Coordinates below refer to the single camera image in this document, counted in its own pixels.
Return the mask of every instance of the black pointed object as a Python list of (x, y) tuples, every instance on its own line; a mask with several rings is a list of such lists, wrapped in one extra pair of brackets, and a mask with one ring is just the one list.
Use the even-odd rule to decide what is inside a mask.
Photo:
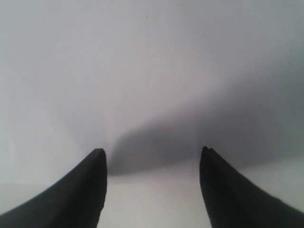
[(0, 228), (96, 228), (106, 188), (105, 152), (95, 149), (53, 186), (1, 215)]
[(203, 148), (200, 187), (213, 228), (304, 228), (304, 215), (264, 192), (213, 149)]

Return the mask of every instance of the white wall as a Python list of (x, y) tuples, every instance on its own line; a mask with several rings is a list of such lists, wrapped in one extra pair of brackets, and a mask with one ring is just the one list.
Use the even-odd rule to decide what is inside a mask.
[(95, 147), (115, 184), (195, 185), (205, 144), (240, 170), (301, 161), (303, 10), (1, 0), (0, 183), (50, 185)]

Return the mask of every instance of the white floor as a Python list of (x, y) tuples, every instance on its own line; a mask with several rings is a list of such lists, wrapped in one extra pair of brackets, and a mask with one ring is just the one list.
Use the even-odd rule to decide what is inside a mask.
[(105, 227), (208, 227), (203, 145), (303, 210), (303, 10), (301, 0), (0, 1), (0, 211), (102, 147)]

